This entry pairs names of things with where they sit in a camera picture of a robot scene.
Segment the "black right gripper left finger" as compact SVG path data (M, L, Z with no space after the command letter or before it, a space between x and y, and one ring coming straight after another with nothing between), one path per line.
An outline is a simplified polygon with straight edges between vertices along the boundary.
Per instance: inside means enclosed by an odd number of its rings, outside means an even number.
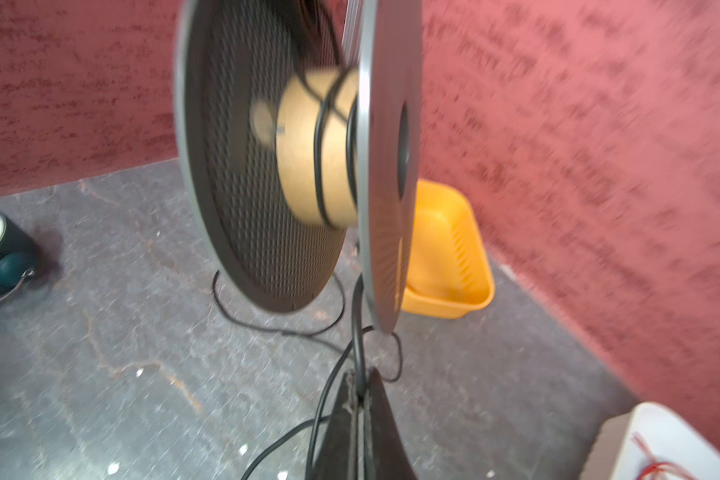
M356 479L358 467L359 405L355 396L355 375L345 373L329 415L316 459L308 479Z

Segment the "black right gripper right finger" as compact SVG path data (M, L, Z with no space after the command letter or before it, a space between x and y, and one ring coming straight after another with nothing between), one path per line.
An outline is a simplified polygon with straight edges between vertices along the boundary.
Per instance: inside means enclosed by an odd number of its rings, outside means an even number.
M362 479L416 480L377 369L367 377L362 400L362 440L359 454Z

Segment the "grey perforated cable spool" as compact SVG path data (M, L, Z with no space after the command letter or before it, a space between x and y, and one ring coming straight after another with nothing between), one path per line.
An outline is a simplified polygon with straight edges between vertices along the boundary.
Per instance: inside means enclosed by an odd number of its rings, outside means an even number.
M356 1L338 37L320 1L189 1L174 70L182 174L219 268L289 313L360 245L374 325L400 315L417 193L422 5Z

